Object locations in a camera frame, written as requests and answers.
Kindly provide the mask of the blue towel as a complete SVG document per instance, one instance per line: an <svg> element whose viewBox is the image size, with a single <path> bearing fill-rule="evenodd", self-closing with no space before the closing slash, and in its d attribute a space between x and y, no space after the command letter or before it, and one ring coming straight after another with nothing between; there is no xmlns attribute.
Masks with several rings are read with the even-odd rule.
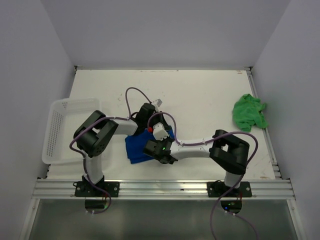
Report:
<svg viewBox="0 0 320 240"><path fill-rule="evenodd" d="M174 140L175 135L172 127L169 126L165 128L169 134L169 138ZM152 133L148 132L147 129L139 135L129 135L125 138L125 149L127 153L127 158L130 160L131 164L142 163L145 161L152 160L153 158L144 154L143 149L148 140L155 140Z"/></svg>

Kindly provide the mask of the green towel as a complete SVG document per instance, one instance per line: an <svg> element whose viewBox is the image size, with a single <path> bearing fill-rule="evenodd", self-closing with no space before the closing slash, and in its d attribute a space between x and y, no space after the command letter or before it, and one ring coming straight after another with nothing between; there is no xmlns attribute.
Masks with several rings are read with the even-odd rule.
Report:
<svg viewBox="0 0 320 240"><path fill-rule="evenodd" d="M250 133L253 126L259 129L266 129L268 122L263 114L267 104L259 98L247 93L242 95L234 104L232 120L243 132Z"/></svg>

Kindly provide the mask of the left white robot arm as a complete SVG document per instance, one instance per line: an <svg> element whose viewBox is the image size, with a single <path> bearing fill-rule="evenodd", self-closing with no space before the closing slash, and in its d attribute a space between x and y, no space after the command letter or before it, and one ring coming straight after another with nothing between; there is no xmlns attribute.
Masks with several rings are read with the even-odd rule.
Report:
<svg viewBox="0 0 320 240"><path fill-rule="evenodd" d="M143 153L147 140L153 138L147 131L147 122L158 107L144 103L136 114L128 117L107 116L100 110L94 111L75 131L69 147L83 156L84 175L82 182L92 196L103 193L104 174L100 155L107 148L114 135L125 135L125 150L131 164L151 159Z"/></svg>

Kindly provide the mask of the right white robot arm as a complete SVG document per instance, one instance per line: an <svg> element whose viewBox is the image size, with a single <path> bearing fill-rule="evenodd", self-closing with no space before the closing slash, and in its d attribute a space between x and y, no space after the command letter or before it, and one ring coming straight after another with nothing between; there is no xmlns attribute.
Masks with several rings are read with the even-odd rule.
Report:
<svg viewBox="0 0 320 240"><path fill-rule="evenodd" d="M162 164L173 164L191 158L210 158L225 170L223 192L235 196L240 190L240 177L246 173L250 145L248 142L224 130L216 130L214 141L204 139L200 144L183 142L173 138L148 140L143 153Z"/></svg>

